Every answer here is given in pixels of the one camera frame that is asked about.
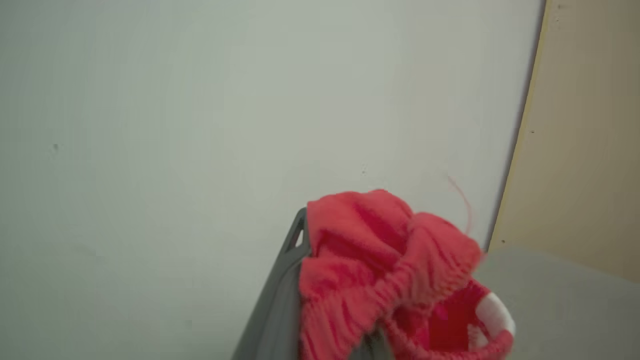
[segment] gray surface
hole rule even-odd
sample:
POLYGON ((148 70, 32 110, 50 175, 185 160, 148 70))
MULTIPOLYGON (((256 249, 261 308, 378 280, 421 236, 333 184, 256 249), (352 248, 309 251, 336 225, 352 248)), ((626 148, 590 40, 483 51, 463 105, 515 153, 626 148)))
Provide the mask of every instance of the gray surface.
POLYGON ((515 319, 510 359, 640 359, 638 284, 515 247, 475 277, 515 319))

